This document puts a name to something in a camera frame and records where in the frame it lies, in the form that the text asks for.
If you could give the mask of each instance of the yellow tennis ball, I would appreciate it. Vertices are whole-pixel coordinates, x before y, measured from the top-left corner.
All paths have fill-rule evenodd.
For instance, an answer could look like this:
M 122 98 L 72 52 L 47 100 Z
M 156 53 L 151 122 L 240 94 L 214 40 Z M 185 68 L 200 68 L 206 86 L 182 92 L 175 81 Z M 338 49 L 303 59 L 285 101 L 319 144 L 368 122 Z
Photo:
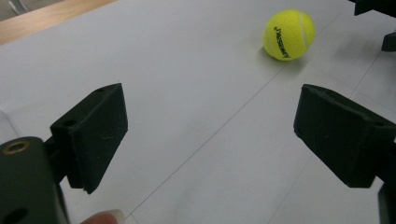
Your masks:
M 280 61 L 291 61 L 308 51 L 315 32 L 315 24 L 306 13 L 284 10 L 268 21 L 263 36 L 264 48 Z

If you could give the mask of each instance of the white table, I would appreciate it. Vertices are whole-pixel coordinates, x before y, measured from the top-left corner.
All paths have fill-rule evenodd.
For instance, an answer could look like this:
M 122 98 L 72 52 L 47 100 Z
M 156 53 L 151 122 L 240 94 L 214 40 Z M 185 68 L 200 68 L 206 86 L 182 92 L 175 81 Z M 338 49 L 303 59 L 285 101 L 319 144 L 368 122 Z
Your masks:
M 278 11 L 310 14 L 298 61 L 262 50 Z M 127 223 L 378 223 L 376 193 L 348 189 L 292 129 L 304 83 L 396 122 L 394 19 L 336 0 L 119 0 L 0 47 L 0 108 L 18 135 L 89 92 L 123 84 L 130 131 L 91 196 L 62 187 L 73 223 L 119 208 Z

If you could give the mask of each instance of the screw hole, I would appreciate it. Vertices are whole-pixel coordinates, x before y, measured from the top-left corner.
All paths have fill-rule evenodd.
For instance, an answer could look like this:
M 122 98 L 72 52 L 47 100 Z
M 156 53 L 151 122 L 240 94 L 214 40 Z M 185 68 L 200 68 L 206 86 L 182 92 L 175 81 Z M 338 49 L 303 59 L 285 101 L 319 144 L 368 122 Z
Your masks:
M 19 208 L 8 214 L 4 219 L 4 224 L 17 224 L 20 223 L 28 214 L 26 208 Z
M 77 122 L 76 122 L 75 120 L 70 119 L 70 120 L 64 122 L 64 126 L 70 127 L 70 126 L 75 125 L 76 123 L 77 123 Z
M 28 141 L 20 141 L 9 144 L 3 149 L 3 153 L 6 155 L 11 155 L 15 153 L 22 152 L 29 147 L 30 143 Z

